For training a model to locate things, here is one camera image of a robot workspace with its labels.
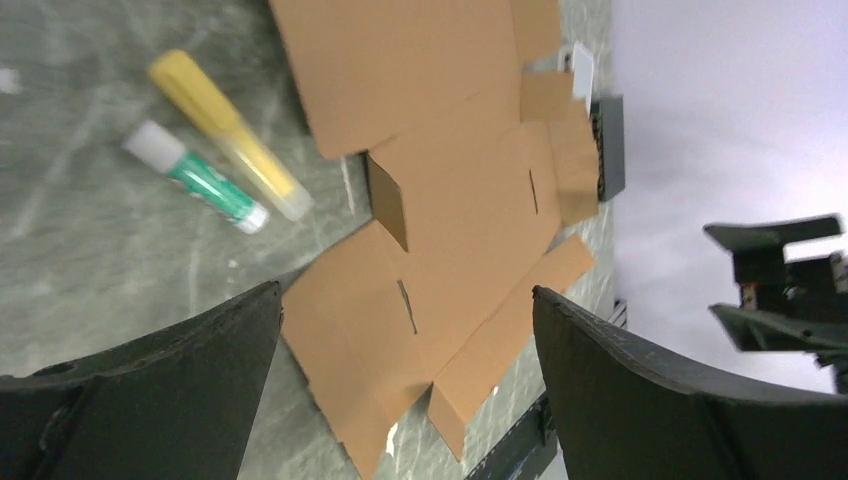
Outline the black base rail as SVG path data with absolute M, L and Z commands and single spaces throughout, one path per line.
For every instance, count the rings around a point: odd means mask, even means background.
M 549 397 L 544 392 L 465 479 L 538 479 L 555 458 L 557 445 Z

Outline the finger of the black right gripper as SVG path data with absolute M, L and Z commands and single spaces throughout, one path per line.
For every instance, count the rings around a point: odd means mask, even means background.
M 729 304 L 708 307 L 743 352 L 846 352 L 847 325 L 798 320 Z
M 844 233 L 840 218 L 833 214 L 764 224 L 711 223 L 703 231 L 731 253 L 783 248 Z

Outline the brown cardboard box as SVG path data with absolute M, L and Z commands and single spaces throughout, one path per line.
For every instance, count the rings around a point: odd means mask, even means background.
M 598 158 L 555 1 L 275 1 L 319 152 L 367 158 L 373 218 L 283 298 L 283 336 L 359 476 L 423 395 L 456 457 L 532 332 L 535 284 L 590 269 Z

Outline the yellow marker pen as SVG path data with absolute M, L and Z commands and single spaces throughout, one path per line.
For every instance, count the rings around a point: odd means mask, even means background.
M 148 75 L 285 218 L 298 222 L 310 211 L 308 191 L 188 53 L 166 52 Z

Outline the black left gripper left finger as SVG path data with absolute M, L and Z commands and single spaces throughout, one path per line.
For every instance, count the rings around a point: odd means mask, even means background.
M 280 336 L 263 283 L 122 345 L 1 379 L 5 479 L 234 479 Z

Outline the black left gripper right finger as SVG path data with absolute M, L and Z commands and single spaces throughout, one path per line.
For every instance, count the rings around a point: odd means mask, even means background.
M 543 286 L 533 331 L 573 479 L 843 479 L 847 399 L 730 373 Z

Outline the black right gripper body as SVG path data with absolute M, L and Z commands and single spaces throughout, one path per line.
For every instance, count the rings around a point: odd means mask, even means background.
M 735 307 L 847 325 L 847 265 L 840 253 L 788 261 L 783 247 L 731 253 L 731 257 L 739 289 Z M 847 393 L 847 351 L 804 353 L 832 371 L 838 393 Z

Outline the black rectangular block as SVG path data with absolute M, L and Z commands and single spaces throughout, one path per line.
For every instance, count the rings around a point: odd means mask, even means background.
M 598 198 L 608 202 L 626 188 L 623 97 L 593 100 L 590 119 L 599 152 Z

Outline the white translucent plastic case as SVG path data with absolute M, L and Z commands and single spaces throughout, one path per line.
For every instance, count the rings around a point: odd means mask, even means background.
M 595 59 L 581 42 L 563 46 L 558 57 L 558 68 L 573 75 L 572 96 L 583 102 L 586 113 L 591 112 Z

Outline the green white glue stick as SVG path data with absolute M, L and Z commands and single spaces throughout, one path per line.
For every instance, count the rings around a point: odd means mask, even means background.
M 245 234 L 258 233 L 270 219 L 262 204 L 155 121 L 146 120 L 128 134 L 122 148 L 182 185 L 190 196 L 204 201 Z

